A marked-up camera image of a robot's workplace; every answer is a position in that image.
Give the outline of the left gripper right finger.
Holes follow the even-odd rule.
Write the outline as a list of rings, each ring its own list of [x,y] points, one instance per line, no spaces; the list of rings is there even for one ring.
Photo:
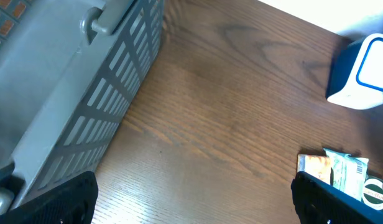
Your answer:
[[[328,185],[297,172],[291,184],[292,200],[301,224],[383,223],[383,213]]]

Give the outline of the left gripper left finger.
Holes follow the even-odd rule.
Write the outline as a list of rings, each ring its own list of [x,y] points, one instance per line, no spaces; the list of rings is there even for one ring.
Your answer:
[[[95,174],[86,171],[0,215],[0,224],[90,224],[97,198]]]

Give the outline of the small orange carton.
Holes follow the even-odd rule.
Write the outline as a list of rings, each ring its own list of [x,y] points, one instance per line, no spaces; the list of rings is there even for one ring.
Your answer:
[[[299,154],[297,172],[301,171],[331,184],[331,159],[329,157]]]

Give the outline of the teal snack packet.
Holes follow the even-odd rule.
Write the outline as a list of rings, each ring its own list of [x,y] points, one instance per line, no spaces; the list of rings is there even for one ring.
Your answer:
[[[350,154],[332,151],[327,148],[324,148],[324,151],[331,159],[331,168],[333,170],[332,186],[361,201],[369,159],[353,157]]]

